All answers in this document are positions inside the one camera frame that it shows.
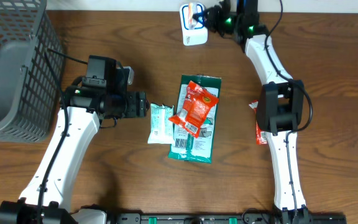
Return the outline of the white green small packet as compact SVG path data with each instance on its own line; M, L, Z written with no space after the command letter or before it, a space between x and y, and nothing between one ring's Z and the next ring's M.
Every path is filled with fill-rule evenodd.
M174 144L173 123L169 120L173 116L174 107L165 105L150 105L150 135L148 144Z

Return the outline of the red Hacks candy bag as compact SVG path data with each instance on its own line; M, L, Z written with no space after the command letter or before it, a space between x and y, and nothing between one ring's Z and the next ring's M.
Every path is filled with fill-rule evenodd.
M190 81L186 86L185 100L182 109L169 120L185 129L194 138L200 135L208 113L217 105L219 98L199 84Z

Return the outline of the green 3M glove package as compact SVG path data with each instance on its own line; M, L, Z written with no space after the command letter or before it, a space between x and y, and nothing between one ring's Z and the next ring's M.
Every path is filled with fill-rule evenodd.
M178 108L169 118L174 124L168 157L212 163L216 112L221 79L201 75L182 75Z

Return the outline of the red Nescafe packet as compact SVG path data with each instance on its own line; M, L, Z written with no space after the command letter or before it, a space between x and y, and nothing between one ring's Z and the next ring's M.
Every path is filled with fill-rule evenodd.
M258 101L254 100L249 104L250 108L257 112ZM255 137L258 145L268 144L265 131L259 128L257 121L255 122Z

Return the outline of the orange box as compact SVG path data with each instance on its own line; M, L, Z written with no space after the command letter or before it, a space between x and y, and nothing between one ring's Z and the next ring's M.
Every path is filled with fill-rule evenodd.
M198 14L202 12L203 7L198 2L190 2L188 4L187 23L189 30L202 28L202 23L199 21Z

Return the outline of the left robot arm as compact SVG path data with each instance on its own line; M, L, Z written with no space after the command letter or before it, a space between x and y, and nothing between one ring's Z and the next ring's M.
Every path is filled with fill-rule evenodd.
M60 91L57 124L44 157L18 201L3 201L0 223L114 223L97 205L71 211L71 197L85 152L106 119L143 118L143 91L128 91L134 71L113 58L92 55L86 74Z

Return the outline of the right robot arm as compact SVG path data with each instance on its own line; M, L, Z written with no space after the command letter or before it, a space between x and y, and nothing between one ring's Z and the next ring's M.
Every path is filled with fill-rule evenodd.
M309 125L301 124L303 104L310 104L311 99L303 82L293 79L278 59L272 42L274 28L261 23L257 8L257 1L238 1L233 14L231 2L220 1L191 18L220 36L231 35L244 48L259 76L262 90L256 122L265 133L275 179L276 213L269 222L312 223L301 191L296 156L297 134Z

